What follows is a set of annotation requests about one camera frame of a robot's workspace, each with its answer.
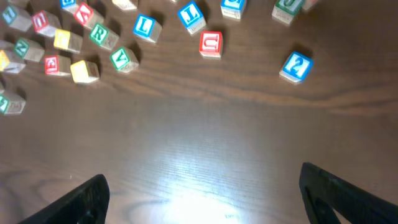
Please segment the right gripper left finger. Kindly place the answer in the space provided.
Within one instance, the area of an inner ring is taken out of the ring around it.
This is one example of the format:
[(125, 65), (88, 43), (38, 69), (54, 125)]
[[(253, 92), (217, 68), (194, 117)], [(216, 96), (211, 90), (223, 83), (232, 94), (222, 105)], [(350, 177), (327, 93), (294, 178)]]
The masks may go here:
[(20, 224), (104, 224), (109, 200), (108, 182), (103, 174), (98, 174)]

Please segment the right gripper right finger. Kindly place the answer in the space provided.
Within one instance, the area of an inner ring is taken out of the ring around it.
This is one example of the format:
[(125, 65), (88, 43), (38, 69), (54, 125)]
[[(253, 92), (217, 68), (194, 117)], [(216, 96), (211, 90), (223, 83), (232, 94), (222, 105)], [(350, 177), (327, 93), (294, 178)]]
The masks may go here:
[(339, 223), (336, 212), (350, 223), (397, 223), (397, 205), (305, 162), (299, 187), (311, 224)]

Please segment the yellow O block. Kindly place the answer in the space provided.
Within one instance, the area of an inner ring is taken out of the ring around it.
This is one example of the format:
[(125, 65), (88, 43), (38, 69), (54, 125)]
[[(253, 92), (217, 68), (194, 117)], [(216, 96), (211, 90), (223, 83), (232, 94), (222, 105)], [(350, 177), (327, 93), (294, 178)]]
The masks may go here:
[(97, 64), (86, 60), (70, 65), (73, 81), (77, 84), (89, 84), (96, 82), (100, 79)]

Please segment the green R block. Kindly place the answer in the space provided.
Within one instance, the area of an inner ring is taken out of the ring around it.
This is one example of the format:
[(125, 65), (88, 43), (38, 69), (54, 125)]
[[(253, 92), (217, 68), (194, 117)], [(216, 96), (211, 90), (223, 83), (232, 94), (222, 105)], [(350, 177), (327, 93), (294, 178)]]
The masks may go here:
[(100, 23), (95, 24), (89, 38), (97, 46), (108, 51), (112, 50), (119, 40), (115, 32)]

